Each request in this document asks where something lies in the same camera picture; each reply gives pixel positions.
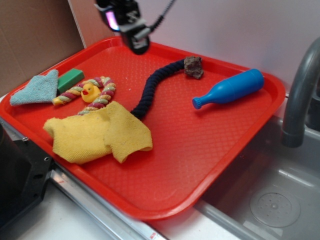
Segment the yellow towel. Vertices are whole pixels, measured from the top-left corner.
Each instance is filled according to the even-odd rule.
[[[153,148],[150,130],[116,101],[85,115],[51,118],[43,128],[53,138],[53,152],[70,163],[111,153],[123,163],[128,155]]]

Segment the red tray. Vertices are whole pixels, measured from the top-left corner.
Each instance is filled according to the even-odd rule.
[[[80,51],[51,69],[59,75],[72,68],[85,79],[111,77],[113,100],[131,111],[139,102],[146,79],[157,69],[194,53],[152,43],[144,55],[134,55],[119,37]],[[71,164],[54,154],[53,140],[43,130],[50,118],[76,115],[86,103],[81,98],[63,106],[11,106],[10,92],[0,103],[0,115],[50,154],[71,174],[128,215],[148,221],[173,216],[192,206],[233,161],[285,98],[282,83],[263,73],[263,89],[228,104],[208,104],[196,110],[192,98],[206,94],[214,84],[248,68],[202,57],[201,80],[183,71],[159,84],[150,111],[143,119],[151,130],[153,150],[135,152],[123,164],[112,155],[92,162]]]

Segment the tray rim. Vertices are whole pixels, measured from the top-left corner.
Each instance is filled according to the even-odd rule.
[[[52,69],[57,69],[59,71],[59,75],[64,74],[68,70],[70,70],[70,65],[76,66],[77,64],[80,64],[83,62],[81,60],[81,57],[90,56],[93,57],[95,54],[98,54],[101,50],[105,50],[106,48],[111,47],[123,47],[124,44],[121,40],[121,37],[114,36],[102,39],[95,44],[91,45],[88,48],[85,48],[74,55],[70,56],[69,58],[57,63],[56,65],[48,68],[47,70],[40,73],[40,75],[45,75]],[[226,61],[218,60],[215,58],[203,56],[200,54],[191,53],[188,51],[176,49],[174,47],[162,45],[159,43],[152,42],[151,48],[149,52],[151,54],[156,54],[158,50],[165,50],[169,54],[166,55],[166,59],[177,61],[179,59],[183,59],[186,56],[200,56],[202,58],[203,62],[203,68],[206,68],[206,61],[208,63],[214,62],[214,64],[217,64],[219,66],[224,66],[227,70],[234,73],[241,73],[249,68],[240,66],[237,64],[229,63]],[[269,91],[277,91],[277,95],[271,95],[272,103],[268,107],[267,111],[265,111],[258,119],[257,121],[249,128],[249,130],[241,137],[241,141],[238,141],[232,149],[238,148],[243,149],[248,142],[255,136],[255,134],[262,128],[263,125],[272,117],[274,112],[279,108],[279,106],[283,103],[285,99],[285,87],[282,84],[282,82],[276,78],[275,76],[262,72],[263,76],[265,76],[265,85],[264,89]],[[94,178],[93,176],[86,174],[86,172],[81,168],[80,165],[72,164],[52,151],[52,146],[48,145],[48,143],[41,138],[38,138],[36,133],[29,130],[27,127],[25,127],[21,122],[17,121],[13,116],[11,116],[6,109],[6,103],[9,103],[10,97],[15,92],[22,89],[25,85],[28,84],[29,81],[26,81],[25,83],[21,84],[20,86],[16,87],[12,91],[10,91],[0,102],[0,116],[7,121],[12,127],[14,127],[17,131],[22,133],[23,135],[30,138],[32,141],[34,141],[37,145],[39,145],[45,152],[47,152],[50,156],[54,158],[54,160],[67,172],[74,175],[78,180],[83,182],[86,186],[91,188],[93,191],[95,191],[98,195],[100,195],[103,199],[107,200],[111,204],[113,204],[115,207],[120,209],[121,211],[125,212],[126,214],[130,215],[131,217],[143,220],[143,221],[151,221],[151,220],[160,220],[160,219],[166,219],[168,217],[174,216],[182,211],[187,210],[189,207],[194,205],[196,201],[201,197],[201,194],[203,194],[206,189],[215,181],[216,178],[219,177],[219,175],[223,172],[223,170],[233,161],[233,159],[237,156],[239,151],[232,151],[232,149],[223,157],[223,159],[228,158],[228,161],[219,161],[219,163],[215,166],[214,169],[211,169],[211,171],[203,178],[203,180],[198,184],[198,186],[195,188],[195,190],[189,194],[183,202],[180,204],[177,204],[174,207],[170,207],[168,209],[162,209],[162,210],[144,210],[140,209],[137,206],[133,205],[131,202],[126,201],[122,195],[112,190],[107,185],[104,185],[101,183],[98,179]]]

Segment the green block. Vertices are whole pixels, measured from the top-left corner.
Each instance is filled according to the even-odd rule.
[[[71,69],[58,78],[57,94],[60,95],[72,88],[78,82],[85,78],[84,72],[78,69]]]

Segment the navy blue rope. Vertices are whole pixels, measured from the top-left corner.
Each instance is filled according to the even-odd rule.
[[[185,69],[184,59],[172,62],[162,68],[156,70],[146,80],[142,97],[138,105],[131,111],[131,113],[138,119],[142,119],[148,112],[155,96],[157,85],[172,74]]]

